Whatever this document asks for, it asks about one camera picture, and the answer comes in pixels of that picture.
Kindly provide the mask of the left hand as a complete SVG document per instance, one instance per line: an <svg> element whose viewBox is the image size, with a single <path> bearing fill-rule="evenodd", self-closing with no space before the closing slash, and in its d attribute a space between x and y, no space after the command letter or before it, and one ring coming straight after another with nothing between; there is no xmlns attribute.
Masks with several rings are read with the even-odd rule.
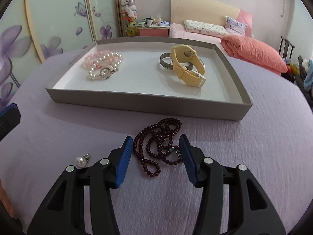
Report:
<svg viewBox="0 0 313 235"><path fill-rule="evenodd" d="M0 181L0 200L3 203L5 209L7 210L10 217L14 218L14 216L15 216L14 209L12 207L11 201L10 201L6 191L4 190L4 188L2 186L1 181Z"/></svg>

